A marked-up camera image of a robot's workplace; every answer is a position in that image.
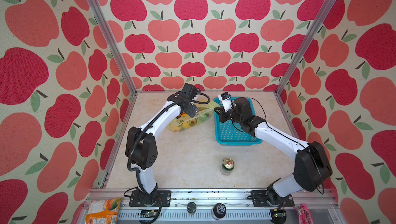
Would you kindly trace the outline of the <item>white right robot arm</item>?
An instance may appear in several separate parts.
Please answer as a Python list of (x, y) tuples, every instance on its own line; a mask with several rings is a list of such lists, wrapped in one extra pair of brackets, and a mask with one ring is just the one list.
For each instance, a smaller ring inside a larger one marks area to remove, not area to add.
[(306, 142), (292, 137), (270, 125), (265, 118), (256, 116), (247, 98), (232, 100), (228, 92), (218, 95), (221, 106), (214, 111), (219, 121), (240, 125), (240, 131), (261, 139), (289, 156), (295, 163), (292, 174), (274, 181), (267, 187), (266, 198), (270, 206), (279, 206), (293, 193), (313, 192), (333, 174), (324, 146), (319, 142)]

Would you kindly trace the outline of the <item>yellow plastic bag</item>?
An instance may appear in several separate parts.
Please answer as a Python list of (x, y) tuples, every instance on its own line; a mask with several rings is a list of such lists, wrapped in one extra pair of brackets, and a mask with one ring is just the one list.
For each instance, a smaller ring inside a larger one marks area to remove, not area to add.
[(219, 107), (220, 105), (211, 101), (209, 104), (196, 104), (196, 106), (199, 108), (199, 111), (193, 118), (186, 113), (183, 113), (179, 118), (173, 119), (167, 126), (167, 129), (177, 133), (203, 124), (213, 115), (214, 108)]

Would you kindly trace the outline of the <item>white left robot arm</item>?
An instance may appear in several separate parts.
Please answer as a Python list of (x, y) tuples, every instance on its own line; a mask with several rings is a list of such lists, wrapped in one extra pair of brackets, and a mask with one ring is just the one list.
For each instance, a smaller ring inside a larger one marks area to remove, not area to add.
[(181, 114), (194, 117), (199, 111), (197, 104), (204, 105), (210, 102), (210, 97), (207, 97), (205, 102), (197, 101), (201, 94), (200, 89), (186, 83), (182, 90), (168, 96), (163, 108), (153, 118), (138, 128), (129, 129), (125, 156), (128, 171), (136, 174), (138, 187), (132, 198), (138, 203), (146, 206), (161, 205), (153, 171), (158, 157), (156, 139), (172, 120)]

